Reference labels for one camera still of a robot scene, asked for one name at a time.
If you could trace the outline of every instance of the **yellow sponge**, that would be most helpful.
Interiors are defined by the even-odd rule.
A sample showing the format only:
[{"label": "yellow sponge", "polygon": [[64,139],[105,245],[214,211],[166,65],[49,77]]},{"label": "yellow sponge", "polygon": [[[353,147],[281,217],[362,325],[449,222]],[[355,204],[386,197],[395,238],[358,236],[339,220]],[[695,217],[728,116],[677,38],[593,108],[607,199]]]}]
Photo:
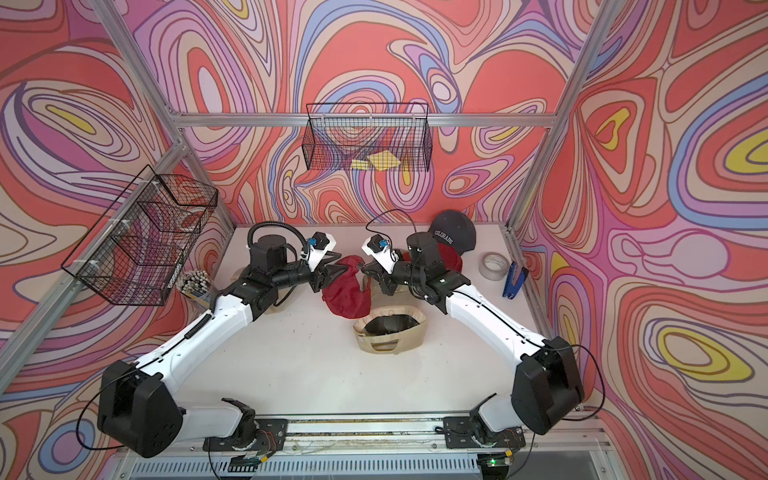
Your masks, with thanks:
[{"label": "yellow sponge", "polygon": [[352,168],[355,170],[368,170],[370,167],[371,165],[365,160],[352,159]]},{"label": "yellow sponge", "polygon": [[388,168],[397,167],[400,165],[400,160],[389,150],[384,150],[378,154],[368,156],[368,161],[376,167],[377,170],[386,170]]}]

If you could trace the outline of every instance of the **black motor housing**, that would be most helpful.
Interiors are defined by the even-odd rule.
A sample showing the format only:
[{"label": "black motor housing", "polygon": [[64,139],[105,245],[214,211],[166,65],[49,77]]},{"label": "black motor housing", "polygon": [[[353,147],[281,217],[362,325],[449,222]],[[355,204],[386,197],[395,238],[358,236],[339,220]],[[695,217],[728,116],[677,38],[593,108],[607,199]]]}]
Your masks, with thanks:
[{"label": "black motor housing", "polygon": [[537,435],[544,435],[584,401],[576,357],[571,344],[556,336],[544,348],[523,355],[515,371],[512,407]]},{"label": "black motor housing", "polygon": [[286,238],[264,235],[250,248],[250,266],[264,275],[271,275],[288,263]]},{"label": "black motor housing", "polygon": [[173,443],[183,422],[161,377],[160,373],[149,376],[120,360],[101,376],[104,391],[98,429],[144,458],[154,457]]}]

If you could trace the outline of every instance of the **black wire basket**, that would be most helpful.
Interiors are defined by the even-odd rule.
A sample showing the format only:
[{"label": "black wire basket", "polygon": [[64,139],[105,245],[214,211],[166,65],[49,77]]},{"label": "black wire basket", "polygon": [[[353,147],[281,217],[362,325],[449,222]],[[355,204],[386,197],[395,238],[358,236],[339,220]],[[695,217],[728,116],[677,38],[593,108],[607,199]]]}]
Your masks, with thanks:
[{"label": "black wire basket", "polygon": [[429,171],[426,103],[315,103],[306,113],[307,170]]},{"label": "black wire basket", "polygon": [[113,305],[164,305],[217,202],[215,187],[154,174],[94,252],[67,266],[78,244],[61,268]]}]

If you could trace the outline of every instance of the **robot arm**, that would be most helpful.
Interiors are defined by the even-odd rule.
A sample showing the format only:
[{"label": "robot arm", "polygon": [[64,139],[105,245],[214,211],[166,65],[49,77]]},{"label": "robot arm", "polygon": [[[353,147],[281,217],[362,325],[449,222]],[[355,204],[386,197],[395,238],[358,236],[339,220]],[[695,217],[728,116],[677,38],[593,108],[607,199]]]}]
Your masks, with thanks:
[{"label": "robot arm", "polygon": [[362,249],[375,259],[363,273],[388,295],[407,285],[415,296],[464,323],[506,360],[515,372],[509,396],[491,396],[471,412],[478,439],[526,425],[543,435],[584,399],[584,387],[571,346],[561,337],[547,340],[515,322],[490,303],[469,279],[447,270],[428,232],[408,237],[411,262],[393,252],[380,235]]},{"label": "robot arm", "polygon": [[336,241],[324,233],[307,241],[293,229],[304,245],[293,262],[287,262],[286,254],[295,250],[280,235],[251,242],[256,228],[282,226],[276,223],[251,228],[250,265],[209,310],[133,364],[118,361],[104,371],[97,421],[102,432],[145,458],[188,439],[229,438],[244,449],[253,442],[257,426],[250,407],[232,399],[216,405],[181,405],[174,396],[213,351],[277,304],[278,290],[308,283],[319,292],[348,268],[330,264],[340,255],[331,251]]}]

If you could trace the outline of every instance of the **navy baseball cap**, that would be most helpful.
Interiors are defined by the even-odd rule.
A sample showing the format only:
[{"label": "navy baseball cap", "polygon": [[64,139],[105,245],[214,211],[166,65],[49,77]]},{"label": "navy baseball cap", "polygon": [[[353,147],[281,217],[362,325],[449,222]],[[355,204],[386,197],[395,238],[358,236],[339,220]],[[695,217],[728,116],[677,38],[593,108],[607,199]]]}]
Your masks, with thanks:
[{"label": "navy baseball cap", "polygon": [[432,221],[429,232],[438,242],[453,247],[459,255],[474,250],[477,244],[477,233],[472,220],[456,210],[442,211]]}]

